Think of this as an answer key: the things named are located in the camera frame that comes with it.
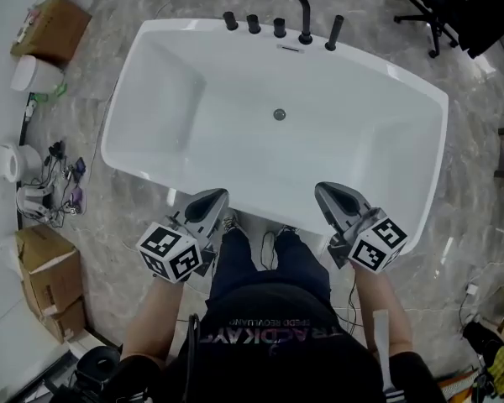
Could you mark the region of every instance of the marble floor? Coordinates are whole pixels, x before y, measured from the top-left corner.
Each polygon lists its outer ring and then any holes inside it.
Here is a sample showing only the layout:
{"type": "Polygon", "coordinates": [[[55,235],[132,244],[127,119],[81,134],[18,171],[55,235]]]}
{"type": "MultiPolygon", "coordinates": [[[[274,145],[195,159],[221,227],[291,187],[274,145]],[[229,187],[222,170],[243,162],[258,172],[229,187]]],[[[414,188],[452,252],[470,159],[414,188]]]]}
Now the marble floor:
{"type": "MultiPolygon", "coordinates": [[[[152,18],[217,18],[231,10],[237,19],[257,13],[270,23],[286,19],[301,26],[296,0],[94,0],[93,19],[73,61],[66,69],[67,93],[41,105],[28,128],[27,142],[42,154],[63,139],[71,160],[82,156],[88,165],[81,187],[86,211],[68,216],[60,230],[81,251],[90,323],[115,343],[134,315],[150,283],[150,274],[131,249],[152,221],[165,214],[168,189],[114,170],[102,161],[99,142],[102,121],[115,82],[134,36],[152,18]]],[[[474,353],[459,335],[459,306],[465,286],[480,288],[462,313],[473,308],[493,313],[497,288],[504,285],[504,182],[493,178],[504,126],[504,51],[493,45],[472,60],[445,39],[443,53],[428,58],[425,24],[392,22],[399,13],[414,13],[407,0],[310,0],[312,32],[328,36],[333,17],[345,23],[339,40],[378,55],[433,83],[449,95],[449,125],[444,160],[427,225],[417,247],[399,258],[389,275],[411,318],[416,350],[435,374],[477,365],[474,353]]],[[[58,192],[63,190],[58,183],[58,192]]],[[[246,217],[259,264],[260,241],[270,225],[246,217]]],[[[330,270],[332,303],[342,317],[353,276],[338,270],[324,252],[324,240],[303,236],[330,270]]],[[[194,275],[186,287],[180,317],[205,312],[210,288],[194,275]]],[[[173,351],[179,348],[185,324],[178,323],[173,351]]],[[[357,327],[356,337],[362,339],[357,327]]]]}

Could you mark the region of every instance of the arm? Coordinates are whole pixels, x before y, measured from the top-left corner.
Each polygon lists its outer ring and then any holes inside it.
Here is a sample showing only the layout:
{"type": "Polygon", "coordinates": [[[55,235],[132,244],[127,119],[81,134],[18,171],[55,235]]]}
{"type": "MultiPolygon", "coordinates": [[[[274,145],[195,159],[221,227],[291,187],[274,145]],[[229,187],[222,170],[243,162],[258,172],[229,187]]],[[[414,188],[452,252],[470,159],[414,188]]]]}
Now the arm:
{"type": "Polygon", "coordinates": [[[359,292],[360,309],[368,349],[376,353],[373,312],[388,310],[390,356],[412,351],[412,331],[407,314],[394,293],[385,273],[378,275],[353,264],[356,289],[359,292]]]}
{"type": "Polygon", "coordinates": [[[164,366],[174,338],[182,295],[182,283],[171,284],[154,278],[136,317],[127,327],[122,359],[144,355],[160,368],[164,366]]]}

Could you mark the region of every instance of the cardboard box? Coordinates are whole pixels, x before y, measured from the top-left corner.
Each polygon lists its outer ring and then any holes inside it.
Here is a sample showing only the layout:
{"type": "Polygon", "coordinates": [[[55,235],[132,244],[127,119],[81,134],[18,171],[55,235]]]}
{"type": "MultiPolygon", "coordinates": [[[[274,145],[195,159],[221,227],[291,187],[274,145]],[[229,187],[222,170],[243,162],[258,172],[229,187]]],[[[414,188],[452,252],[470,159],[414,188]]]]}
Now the cardboard box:
{"type": "Polygon", "coordinates": [[[51,315],[50,317],[40,317],[38,312],[28,303],[28,307],[34,313],[35,317],[49,330],[56,340],[63,343],[77,336],[84,330],[86,319],[84,316],[84,305],[82,300],[75,301],[62,313],[51,315]]]}
{"type": "Polygon", "coordinates": [[[24,294],[37,317],[66,310],[82,295],[80,253],[44,224],[15,233],[24,294]]]}
{"type": "Polygon", "coordinates": [[[11,54],[55,64],[71,61],[92,16],[67,0],[45,0],[36,9],[39,16],[26,28],[22,41],[13,43],[11,54]]]}

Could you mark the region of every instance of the bathtub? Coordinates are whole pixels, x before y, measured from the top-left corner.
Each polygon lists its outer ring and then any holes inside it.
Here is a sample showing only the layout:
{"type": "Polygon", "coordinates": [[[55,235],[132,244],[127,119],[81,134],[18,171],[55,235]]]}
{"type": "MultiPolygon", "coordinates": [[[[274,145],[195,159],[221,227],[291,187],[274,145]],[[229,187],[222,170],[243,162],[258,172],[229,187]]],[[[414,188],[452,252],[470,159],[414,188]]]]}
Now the bathtub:
{"type": "Polygon", "coordinates": [[[320,181],[360,191],[408,235],[423,230],[444,150],[448,96],[389,63],[262,25],[162,19],[140,28],[102,136],[104,161],[185,193],[330,236],[320,181]]]}

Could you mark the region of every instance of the shoe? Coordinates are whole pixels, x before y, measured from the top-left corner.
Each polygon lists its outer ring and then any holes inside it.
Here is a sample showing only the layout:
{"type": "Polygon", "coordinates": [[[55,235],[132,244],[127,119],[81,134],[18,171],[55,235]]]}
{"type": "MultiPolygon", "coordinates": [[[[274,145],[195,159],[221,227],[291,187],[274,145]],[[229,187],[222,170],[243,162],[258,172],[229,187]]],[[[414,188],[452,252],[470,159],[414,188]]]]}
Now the shoe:
{"type": "Polygon", "coordinates": [[[231,209],[226,217],[222,220],[222,225],[224,227],[224,232],[228,233],[232,231],[234,228],[238,228],[246,234],[246,232],[243,230],[243,228],[239,225],[239,217],[237,216],[237,212],[231,209]]]}
{"type": "Polygon", "coordinates": [[[282,233],[284,232],[292,232],[292,233],[295,233],[295,234],[298,234],[299,233],[299,229],[296,228],[296,227],[292,227],[291,225],[284,225],[280,231],[276,234],[276,236],[280,236],[282,233]]]}

